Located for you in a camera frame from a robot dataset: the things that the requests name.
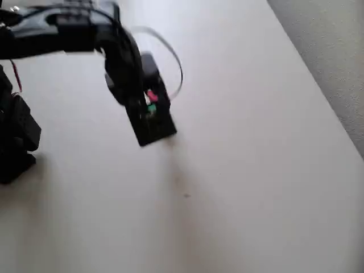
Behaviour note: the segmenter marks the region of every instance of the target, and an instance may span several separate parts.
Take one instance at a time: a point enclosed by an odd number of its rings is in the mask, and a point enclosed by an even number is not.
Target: white surface
[[[183,61],[178,137],[139,148],[96,55],[19,61],[43,134],[0,190],[1,271],[355,272],[364,165],[268,4],[123,8]]]

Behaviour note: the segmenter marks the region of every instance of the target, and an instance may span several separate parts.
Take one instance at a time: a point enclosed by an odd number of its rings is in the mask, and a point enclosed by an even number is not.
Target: white table
[[[123,10],[180,54],[178,137],[138,147],[97,55],[19,61],[43,132],[0,189],[1,272],[356,272],[364,164],[268,4]],[[172,57],[138,40],[173,89]]]

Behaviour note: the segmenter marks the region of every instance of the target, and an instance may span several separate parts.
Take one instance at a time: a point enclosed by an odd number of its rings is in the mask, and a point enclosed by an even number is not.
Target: white wall
[[[268,0],[364,156],[364,3]]]

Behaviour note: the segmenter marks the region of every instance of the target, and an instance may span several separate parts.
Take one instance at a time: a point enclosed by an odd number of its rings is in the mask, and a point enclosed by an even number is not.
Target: wire
[[[130,29],[131,33],[145,33],[145,34],[149,34],[151,36],[153,36],[154,38],[157,38],[157,40],[159,40],[168,50],[169,52],[173,55],[173,57],[176,59],[178,66],[180,68],[180,72],[181,72],[181,81],[180,84],[178,86],[178,88],[176,89],[175,92],[173,92],[169,97],[171,100],[175,99],[179,93],[181,92],[182,89],[182,85],[183,85],[183,69],[182,69],[182,63],[180,58],[178,57],[176,51],[174,50],[174,48],[169,44],[169,42],[167,42],[165,40],[165,38],[163,38],[161,36],[161,34],[159,34],[158,32],[156,32],[153,28],[150,27],[145,27],[145,26],[137,26],[137,27],[132,27]]]
[[[42,13],[45,10],[51,10],[51,9],[79,9],[79,10],[87,10],[87,11],[93,11],[95,13],[98,13],[100,15],[103,15],[104,17],[108,18],[108,20],[110,20],[112,23],[114,23],[119,30],[121,31],[122,35],[124,36],[124,38],[126,38],[126,41],[128,41],[129,46],[130,46],[130,50],[131,53],[133,55],[134,61],[137,60],[137,57],[134,56],[134,51],[133,51],[133,45],[131,44],[131,41],[125,31],[125,29],[122,27],[120,21],[116,20],[115,18],[113,18],[111,15],[109,15],[108,13],[105,13],[101,10],[97,10],[94,7],[86,7],[86,6],[73,6],[73,5],[62,5],[62,4],[58,4],[58,5],[50,5],[50,6],[45,6],[44,8],[39,8],[33,12],[30,12],[28,14],[25,14],[21,17],[21,20],[27,19],[29,17],[32,17],[38,13]],[[170,96],[170,99],[173,100],[174,98],[176,98],[178,96],[178,94],[180,93],[181,89],[182,89],[182,85],[183,85],[183,69],[182,69],[182,63],[176,53],[176,51],[173,49],[173,47],[169,44],[169,42],[167,42],[165,40],[165,38],[163,38],[161,36],[161,34],[159,34],[158,32],[156,32],[154,29],[150,28],[150,27],[145,27],[145,26],[138,26],[138,27],[133,27],[131,29],[131,32],[134,33],[146,33],[149,34],[155,38],[157,38],[157,40],[159,40],[169,51],[170,53],[174,56],[174,58],[176,59],[178,66],[180,68],[180,72],[181,72],[181,81],[180,81],[180,85],[178,86],[177,90]]]
[[[14,74],[15,74],[16,82],[18,83],[18,86],[19,86],[19,93],[21,93],[21,92],[23,92],[23,87],[22,87],[22,82],[20,81],[18,68],[16,67],[16,64],[14,63],[13,60],[10,60],[10,62],[11,62],[11,65],[13,66],[13,71],[14,71]]]

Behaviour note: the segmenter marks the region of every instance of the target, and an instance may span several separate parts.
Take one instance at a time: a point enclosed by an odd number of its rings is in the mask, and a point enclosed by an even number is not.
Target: robotic arm
[[[177,131],[153,57],[140,54],[119,16],[114,2],[101,2],[95,7],[85,0],[0,10],[0,60],[57,51],[102,53],[109,90],[125,107],[139,144],[145,146]],[[38,149],[41,132],[30,108],[20,96],[12,96],[11,89],[1,69],[0,183],[10,182],[35,163],[27,151]]]

